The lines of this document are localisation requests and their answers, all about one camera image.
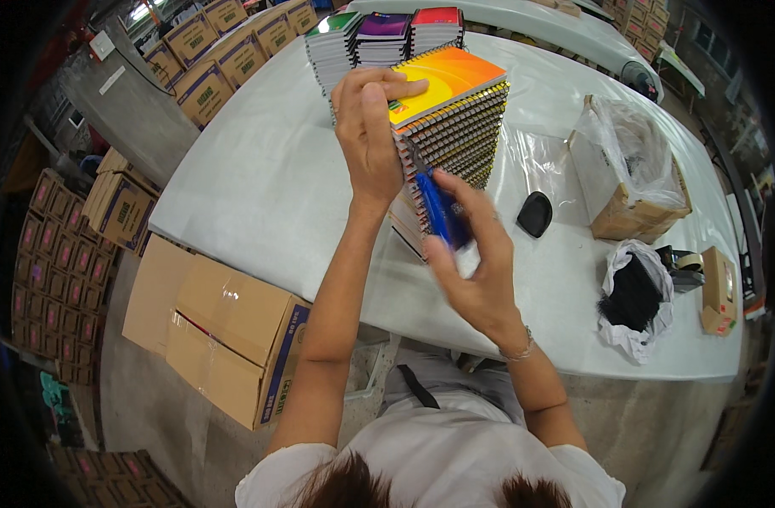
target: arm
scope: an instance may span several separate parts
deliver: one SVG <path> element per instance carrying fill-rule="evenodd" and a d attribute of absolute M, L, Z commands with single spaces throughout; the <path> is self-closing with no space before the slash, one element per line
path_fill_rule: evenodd
<path fill-rule="evenodd" d="M 336 446 L 374 242 L 404 180 L 387 100 L 419 94 L 427 87 L 426 82 L 406 79 L 389 69 L 357 69 L 332 92 L 336 135 L 348 163 L 353 198 L 340 244 L 314 300 L 294 381 L 267 455 L 297 443 Z"/>
<path fill-rule="evenodd" d="M 464 207 L 481 257 L 472 278 L 462 279 L 453 254 L 443 240 L 439 237 L 425 239 L 427 261 L 450 305 L 497 344 L 507 358 L 531 353 L 526 358 L 507 363 L 529 431 L 546 446 L 573 444 L 587 450 L 571 417 L 568 398 L 554 366 L 540 348 L 533 346 L 529 351 L 528 333 L 515 306 L 514 246 L 503 225 L 495 219 L 492 203 L 484 193 L 441 170 L 435 171 L 435 181 Z"/>

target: hand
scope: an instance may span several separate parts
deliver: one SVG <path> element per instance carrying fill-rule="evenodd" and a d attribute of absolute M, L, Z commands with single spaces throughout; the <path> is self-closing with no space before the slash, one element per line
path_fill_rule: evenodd
<path fill-rule="evenodd" d="M 526 350 L 528 336 L 515 306 L 512 240 L 495 218 L 495 208 L 482 191 L 438 168 L 433 178 L 464 208 L 478 242 L 481 262 L 472 278 L 462 279 L 453 252 L 441 237 L 433 235 L 424 239 L 427 262 L 453 309 L 497 344 L 506 356 L 516 358 Z"/>
<path fill-rule="evenodd" d="M 351 175 L 353 201 L 384 216 L 404 175 L 393 141 L 388 101 L 418 95 L 427 80 L 407 81 L 392 69 L 354 69 L 332 90 L 336 137 Z"/>

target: orange notebook cover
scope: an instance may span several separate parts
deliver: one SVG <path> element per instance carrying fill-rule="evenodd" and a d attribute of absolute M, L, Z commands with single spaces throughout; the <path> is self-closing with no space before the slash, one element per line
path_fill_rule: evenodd
<path fill-rule="evenodd" d="M 388 104 L 394 129 L 506 79 L 506 71 L 494 63 L 454 46 L 427 51 L 393 70 L 406 74 L 408 81 L 430 81 L 425 93 Z"/>

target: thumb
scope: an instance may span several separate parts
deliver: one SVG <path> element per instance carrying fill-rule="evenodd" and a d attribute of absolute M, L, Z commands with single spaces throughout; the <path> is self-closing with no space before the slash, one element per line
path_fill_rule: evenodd
<path fill-rule="evenodd" d="M 427 263 L 433 269 L 435 278 L 438 279 L 441 289 L 449 296 L 456 291 L 461 284 L 466 281 L 458 275 L 458 268 L 455 266 L 453 251 L 449 249 L 447 243 L 435 235 L 428 235 L 424 239 L 424 253 L 427 257 Z"/>

